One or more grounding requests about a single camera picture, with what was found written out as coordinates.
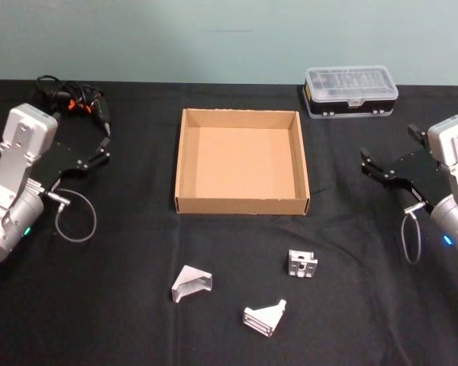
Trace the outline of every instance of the metal bracket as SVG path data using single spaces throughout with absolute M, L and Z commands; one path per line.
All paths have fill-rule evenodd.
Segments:
M 244 309 L 243 323 L 255 329 L 261 334 L 271 337 L 285 312 L 285 300 L 280 300 L 274 307 L 265 307 L 259 310 L 252 310 L 249 307 Z
M 289 250 L 289 275 L 311 278 L 317 266 L 318 260 L 314 258 L 314 252 Z
M 171 294 L 173 301 L 178 303 L 182 297 L 202 290 L 212 290 L 212 274 L 184 265 L 171 287 Z

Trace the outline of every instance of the case lid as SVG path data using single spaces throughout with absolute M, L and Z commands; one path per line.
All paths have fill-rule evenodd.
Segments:
M 347 101 L 351 107 L 358 107 L 365 101 L 398 97 L 398 90 L 384 66 L 311 67 L 305 79 L 316 102 Z

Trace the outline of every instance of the gray cable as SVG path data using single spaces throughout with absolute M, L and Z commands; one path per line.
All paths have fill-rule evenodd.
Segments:
M 58 210 L 58 213 L 56 214 L 56 219 L 54 220 L 54 226 L 56 227 L 56 231 L 64 239 L 68 240 L 69 242 L 86 242 L 87 240 L 91 239 L 92 236 L 95 234 L 95 231 L 97 230 L 97 213 L 95 212 L 95 208 L 93 207 L 92 203 L 83 194 L 80 194 L 80 193 L 78 193 L 76 191 L 71 191 L 71 190 L 65 189 L 65 188 L 57 188 L 56 191 L 67 192 L 67 193 L 74 194 L 74 195 L 82 198 L 90 206 L 90 209 L 92 210 L 92 215 L 93 215 L 93 229 L 92 229 L 92 232 L 88 236 L 85 236 L 84 238 L 72 239 L 72 238 L 66 236 L 60 229 L 59 221 L 60 221 L 60 216 L 61 216 L 62 211 Z
M 411 257 L 409 257 L 409 254 L 407 252 L 407 246 L 405 245 L 404 227 L 405 227 L 405 221 L 407 221 L 407 218 L 409 216 L 414 220 L 416 231 L 417 231 L 417 234 L 418 234 L 418 253 L 415 256 L 415 260 L 414 261 L 412 261 Z M 421 259 L 421 227 L 419 226 L 418 218 L 414 215 L 413 212 L 411 212 L 409 214 L 406 214 L 404 216 L 404 219 L 402 220 L 402 226 L 401 226 L 401 229 L 400 229 L 400 233 L 401 233 L 401 237 L 402 237 L 402 246 L 404 247 L 405 259 L 407 259 L 407 262 L 409 262 L 409 264 L 416 265 L 419 262 L 419 259 Z

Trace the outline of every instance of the teal wall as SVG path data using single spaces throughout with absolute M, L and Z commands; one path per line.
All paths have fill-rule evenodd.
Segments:
M 293 84 L 341 65 L 458 85 L 458 0 L 0 0 L 0 79 Z

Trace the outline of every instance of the open cardboard box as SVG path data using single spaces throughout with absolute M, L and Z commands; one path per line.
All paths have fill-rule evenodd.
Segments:
M 176 169 L 181 214 L 306 214 L 298 112 L 184 109 Z

